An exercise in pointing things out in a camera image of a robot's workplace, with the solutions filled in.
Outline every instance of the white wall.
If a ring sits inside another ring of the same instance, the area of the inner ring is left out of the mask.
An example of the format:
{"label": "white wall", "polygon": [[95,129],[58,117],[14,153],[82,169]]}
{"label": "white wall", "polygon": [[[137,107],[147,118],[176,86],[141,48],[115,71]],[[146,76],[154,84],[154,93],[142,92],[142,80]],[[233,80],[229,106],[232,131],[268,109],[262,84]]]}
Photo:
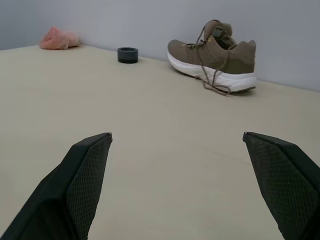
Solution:
{"label": "white wall", "polygon": [[261,80],[320,90],[319,0],[2,0],[1,20],[10,18],[1,16],[3,1],[18,15],[10,21],[15,35],[4,38],[9,47],[35,45],[55,25],[86,44],[166,59],[170,40],[194,42],[208,20],[219,19],[232,24],[237,41],[256,40]]}

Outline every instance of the black roll of tape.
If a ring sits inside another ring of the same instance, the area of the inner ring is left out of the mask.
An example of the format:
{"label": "black roll of tape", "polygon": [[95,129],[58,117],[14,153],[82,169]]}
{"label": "black roll of tape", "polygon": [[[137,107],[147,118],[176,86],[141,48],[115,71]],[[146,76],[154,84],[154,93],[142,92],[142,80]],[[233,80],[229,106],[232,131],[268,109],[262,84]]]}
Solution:
{"label": "black roll of tape", "polygon": [[118,48],[118,61],[123,64],[135,64],[138,62],[138,49],[133,47]]}

